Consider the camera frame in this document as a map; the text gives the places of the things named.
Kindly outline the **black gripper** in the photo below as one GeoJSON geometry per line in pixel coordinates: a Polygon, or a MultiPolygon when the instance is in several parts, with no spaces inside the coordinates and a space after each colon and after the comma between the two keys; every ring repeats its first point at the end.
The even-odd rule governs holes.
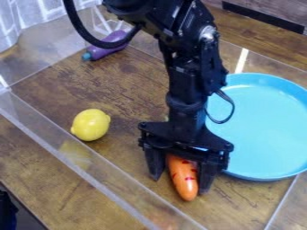
{"type": "Polygon", "coordinates": [[[232,99],[224,93],[219,93],[219,97],[231,105],[229,116],[223,120],[209,116],[207,97],[188,103],[168,93],[165,97],[169,106],[168,120],[140,122],[137,125],[141,133],[138,145],[144,150],[150,178],[158,180],[165,168],[165,154],[172,153],[199,163],[199,194],[209,191],[217,173],[228,168],[229,153],[233,150],[233,144],[216,136],[205,124],[207,119],[223,124],[233,114],[232,99]]]}

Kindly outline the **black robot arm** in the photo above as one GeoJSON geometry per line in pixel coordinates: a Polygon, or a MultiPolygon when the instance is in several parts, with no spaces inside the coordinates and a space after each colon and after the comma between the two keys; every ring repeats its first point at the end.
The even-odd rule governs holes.
{"type": "Polygon", "coordinates": [[[216,174],[228,168],[231,142],[207,128],[207,99],[227,85],[228,70],[219,57],[219,32],[200,0],[104,0],[117,18],[150,34],[169,76],[165,102],[168,119],[141,122],[138,145],[145,152],[149,174],[157,179],[165,155],[196,162],[197,192],[208,192],[216,174]]]}

